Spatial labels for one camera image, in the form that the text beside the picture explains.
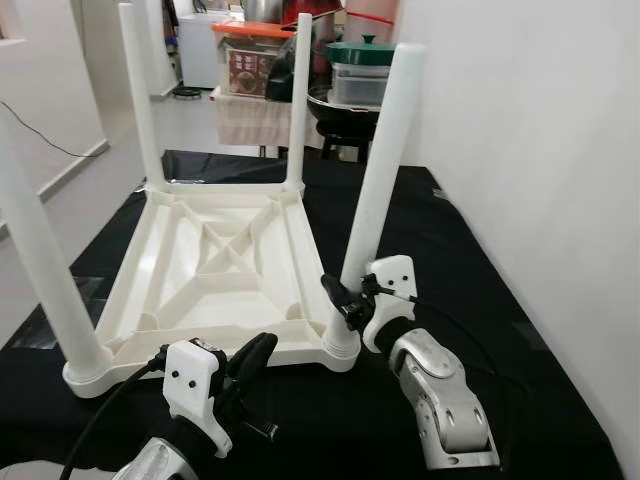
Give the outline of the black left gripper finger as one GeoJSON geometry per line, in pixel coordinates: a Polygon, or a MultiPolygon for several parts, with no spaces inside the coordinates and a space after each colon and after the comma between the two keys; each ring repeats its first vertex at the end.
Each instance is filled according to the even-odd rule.
{"type": "Polygon", "coordinates": [[[262,332],[244,343],[230,357],[228,385],[247,385],[250,381],[260,378],[261,372],[268,367],[278,342],[278,335],[262,332]]]}

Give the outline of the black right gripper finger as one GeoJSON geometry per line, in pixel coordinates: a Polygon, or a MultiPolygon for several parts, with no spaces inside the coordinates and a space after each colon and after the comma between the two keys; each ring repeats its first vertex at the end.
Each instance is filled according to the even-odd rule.
{"type": "Polygon", "coordinates": [[[355,311],[355,300],[340,280],[333,275],[323,274],[320,276],[320,282],[335,310],[343,317],[351,316],[355,311]]]}

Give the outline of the white plastic table top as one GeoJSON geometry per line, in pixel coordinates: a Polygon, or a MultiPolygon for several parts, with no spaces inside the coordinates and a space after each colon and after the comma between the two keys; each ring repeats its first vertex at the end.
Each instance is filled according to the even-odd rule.
{"type": "Polygon", "coordinates": [[[146,189],[99,319],[70,333],[64,383],[79,398],[101,396],[166,344],[198,338],[234,353],[262,332],[279,339],[271,366],[349,371],[358,337],[323,274],[300,189],[146,189]]]}

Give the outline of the black tablecloth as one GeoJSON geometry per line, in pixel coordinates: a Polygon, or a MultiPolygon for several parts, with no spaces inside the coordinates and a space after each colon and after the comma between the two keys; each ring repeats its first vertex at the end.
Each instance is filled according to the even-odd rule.
{"type": "MultiPolygon", "coordinates": [[[[207,183],[266,183],[284,175],[282,161],[220,155],[207,183]]],[[[337,275],[364,169],[308,154],[303,205],[328,273],[337,275]]],[[[623,480],[602,426],[552,352],[530,351],[513,323],[531,323],[495,270],[460,211],[435,198],[440,188],[424,166],[402,166],[390,198],[379,255],[411,256],[424,275],[429,305],[417,320],[467,365],[468,384],[483,402],[502,448],[515,439],[509,466],[430,472],[412,411],[384,362],[362,356],[353,370],[306,364],[273,367],[246,399],[276,422],[274,443],[236,440],[225,460],[201,474],[219,480],[623,480]],[[474,340],[440,316],[466,325],[484,343],[508,381],[508,404],[474,340]]],[[[145,206],[145,193],[111,201],[119,207],[77,260],[74,276],[104,276],[110,289],[145,206]]],[[[61,461],[99,410],[101,399],[79,399],[61,379],[60,349],[0,349],[0,475],[35,468],[56,479],[61,461]]],[[[77,468],[118,470],[136,454],[166,413],[160,381],[138,381],[113,402],[76,456],[77,468]]]]}

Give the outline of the black wok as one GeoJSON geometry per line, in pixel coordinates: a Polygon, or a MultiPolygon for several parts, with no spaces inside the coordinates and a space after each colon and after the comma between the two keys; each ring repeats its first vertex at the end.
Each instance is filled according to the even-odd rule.
{"type": "Polygon", "coordinates": [[[360,134],[371,137],[378,124],[379,108],[347,108],[328,101],[332,87],[328,84],[308,88],[308,110],[315,116],[317,124],[325,125],[335,133],[360,134]]]}

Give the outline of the beige cloth covered table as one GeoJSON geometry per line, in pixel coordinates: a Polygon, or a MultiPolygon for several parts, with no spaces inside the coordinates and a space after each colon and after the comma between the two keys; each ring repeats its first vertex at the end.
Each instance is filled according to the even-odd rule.
{"type": "Polygon", "coordinates": [[[210,93],[223,145],[288,147],[292,108],[289,102],[229,95],[221,88],[210,93]]]}

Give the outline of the clear plastic container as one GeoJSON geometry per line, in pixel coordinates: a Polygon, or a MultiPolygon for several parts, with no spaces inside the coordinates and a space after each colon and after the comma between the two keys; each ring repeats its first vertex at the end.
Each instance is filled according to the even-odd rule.
{"type": "Polygon", "coordinates": [[[388,65],[334,63],[332,72],[330,104],[344,108],[380,108],[390,74],[388,65]]]}

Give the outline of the black plastic bag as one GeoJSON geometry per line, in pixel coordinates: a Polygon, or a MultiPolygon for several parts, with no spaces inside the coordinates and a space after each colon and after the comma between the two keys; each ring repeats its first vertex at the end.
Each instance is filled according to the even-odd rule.
{"type": "Polygon", "coordinates": [[[271,61],[266,78],[264,97],[268,101],[291,102],[294,86],[294,58],[296,46],[285,46],[271,61]]]}

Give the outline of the green pot lid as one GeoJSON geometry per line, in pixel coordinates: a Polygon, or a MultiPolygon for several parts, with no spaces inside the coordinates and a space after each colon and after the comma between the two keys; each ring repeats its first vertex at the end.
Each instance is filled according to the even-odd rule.
{"type": "Polygon", "coordinates": [[[330,63],[357,67],[389,67],[396,55],[396,45],[385,44],[376,35],[362,35],[360,40],[330,42],[326,45],[330,63]]]}

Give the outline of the orange lid storage box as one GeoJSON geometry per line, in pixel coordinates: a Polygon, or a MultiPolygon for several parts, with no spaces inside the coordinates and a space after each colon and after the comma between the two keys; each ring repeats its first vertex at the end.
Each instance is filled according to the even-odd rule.
{"type": "Polygon", "coordinates": [[[224,95],[262,99],[274,61],[296,36],[280,24],[224,20],[211,26],[218,47],[218,90],[224,95]]]}

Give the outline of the pink translucent container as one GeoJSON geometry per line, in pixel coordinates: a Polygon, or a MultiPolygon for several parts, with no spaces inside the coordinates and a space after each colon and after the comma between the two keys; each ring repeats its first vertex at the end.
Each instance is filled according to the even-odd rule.
{"type": "Polygon", "coordinates": [[[401,0],[344,0],[346,28],[344,41],[361,44],[372,35],[375,44],[396,42],[396,19],[401,0]]]}

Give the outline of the white appliance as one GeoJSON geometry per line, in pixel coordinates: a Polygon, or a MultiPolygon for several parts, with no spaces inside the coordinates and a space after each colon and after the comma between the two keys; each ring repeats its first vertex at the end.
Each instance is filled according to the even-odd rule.
{"type": "Polygon", "coordinates": [[[201,90],[215,90],[219,86],[218,46],[212,26],[233,19],[230,12],[179,15],[178,54],[183,86],[201,90]]]}

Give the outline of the steel cooking pot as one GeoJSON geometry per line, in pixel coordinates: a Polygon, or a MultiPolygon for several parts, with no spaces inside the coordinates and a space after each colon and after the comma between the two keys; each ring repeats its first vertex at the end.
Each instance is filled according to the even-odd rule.
{"type": "Polygon", "coordinates": [[[285,0],[241,0],[244,20],[247,22],[283,26],[285,0]]]}

